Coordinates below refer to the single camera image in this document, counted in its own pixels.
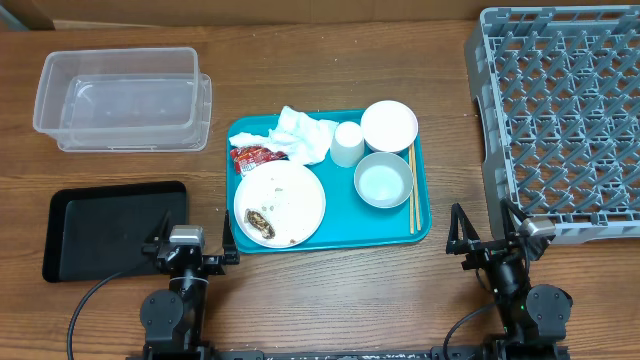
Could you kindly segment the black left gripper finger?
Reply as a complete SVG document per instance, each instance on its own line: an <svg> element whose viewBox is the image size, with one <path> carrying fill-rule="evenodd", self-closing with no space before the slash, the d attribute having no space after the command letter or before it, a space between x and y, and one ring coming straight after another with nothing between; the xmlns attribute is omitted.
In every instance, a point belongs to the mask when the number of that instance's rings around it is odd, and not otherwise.
<svg viewBox="0 0 640 360"><path fill-rule="evenodd" d="M150 233L151 244L159 244L165 242L169 238L171 232L170 220L171 212L167 210L162 216L160 222Z"/></svg>
<svg viewBox="0 0 640 360"><path fill-rule="evenodd" d="M232 229L231 229L231 221L229 211L225 211L225 220L223 227L223 235L222 235L222 247L223 247L223 255L224 262L226 264L238 264L239 263L239 252L233 237Z"/></svg>

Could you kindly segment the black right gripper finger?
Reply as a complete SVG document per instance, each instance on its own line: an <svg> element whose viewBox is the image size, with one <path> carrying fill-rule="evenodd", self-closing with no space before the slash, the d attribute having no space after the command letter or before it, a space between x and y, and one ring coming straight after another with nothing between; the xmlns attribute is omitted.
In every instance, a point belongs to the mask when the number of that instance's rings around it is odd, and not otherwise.
<svg viewBox="0 0 640 360"><path fill-rule="evenodd" d="M480 243L479 235L459 203L451 207L451 224L447 239L448 254L467 254Z"/></svg>
<svg viewBox="0 0 640 360"><path fill-rule="evenodd" d="M527 216L509 198L503 198L500 201L500 209L505 239L514 244L523 245L523 237L516 229L516 220L522 223L527 219Z"/></svg>

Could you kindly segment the grey bowl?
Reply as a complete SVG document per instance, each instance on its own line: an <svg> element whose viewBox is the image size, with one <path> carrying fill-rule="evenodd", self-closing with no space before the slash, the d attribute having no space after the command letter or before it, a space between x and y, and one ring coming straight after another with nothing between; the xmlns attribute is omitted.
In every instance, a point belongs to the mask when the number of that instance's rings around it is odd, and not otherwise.
<svg viewBox="0 0 640 360"><path fill-rule="evenodd" d="M370 206L395 208L409 199L413 191L413 172L399 155L375 152L357 164L354 186L360 198Z"/></svg>

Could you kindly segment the white bowl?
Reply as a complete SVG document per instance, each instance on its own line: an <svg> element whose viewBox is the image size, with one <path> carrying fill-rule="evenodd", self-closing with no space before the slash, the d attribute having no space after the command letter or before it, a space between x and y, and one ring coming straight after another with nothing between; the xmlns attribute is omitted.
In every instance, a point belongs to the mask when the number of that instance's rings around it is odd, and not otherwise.
<svg viewBox="0 0 640 360"><path fill-rule="evenodd" d="M362 114L360 127L368 147L375 152L399 153L414 143L418 119L405 104L382 100L370 105Z"/></svg>

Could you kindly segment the white paper cup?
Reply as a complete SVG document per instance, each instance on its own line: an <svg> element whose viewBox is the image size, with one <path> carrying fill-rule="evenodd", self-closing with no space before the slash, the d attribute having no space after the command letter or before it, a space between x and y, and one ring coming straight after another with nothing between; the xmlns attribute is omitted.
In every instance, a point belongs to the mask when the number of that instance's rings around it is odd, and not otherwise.
<svg viewBox="0 0 640 360"><path fill-rule="evenodd" d="M334 132L330 146L332 161L343 168L355 166L364 155L364 138L359 124L351 121L340 123Z"/></svg>

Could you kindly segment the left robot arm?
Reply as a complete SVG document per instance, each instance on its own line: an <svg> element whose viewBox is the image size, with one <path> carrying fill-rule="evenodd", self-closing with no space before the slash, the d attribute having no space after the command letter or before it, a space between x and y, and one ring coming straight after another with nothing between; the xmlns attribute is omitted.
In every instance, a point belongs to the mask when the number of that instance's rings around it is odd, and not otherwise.
<svg viewBox="0 0 640 360"><path fill-rule="evenodd" d="M239 251L226 219L223 253L206 255L204 230L198 225L171 225L166 213L147 237L142 253L169 285L151 293L140 309L145 329L145 359L216 359L209 342L202 339L211 276L224 275L227 265L240 262Z"/></svg>

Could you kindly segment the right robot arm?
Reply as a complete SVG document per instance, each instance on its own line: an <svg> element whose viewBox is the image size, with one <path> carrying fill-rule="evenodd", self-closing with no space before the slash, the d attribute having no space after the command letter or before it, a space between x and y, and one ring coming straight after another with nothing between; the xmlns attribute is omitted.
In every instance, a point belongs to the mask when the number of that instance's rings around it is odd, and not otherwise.
<svg viewBox="0 0 640 360"><path fill-rule="evenodd" d="M442 345L445 359L568 359L566 323L573 306L564 290L530 282L531 263L539 260L555 238L555 225L546 218L525 215L511 200L500 202L504 237L484 242L461 205L451 207L451 225L446 252L463 255L465 270L483 271L482 287L493 301L456 322ZM502 335L489 335L475 347L461 349L449 345L456 330L474 317L497 310Z"/></svg>

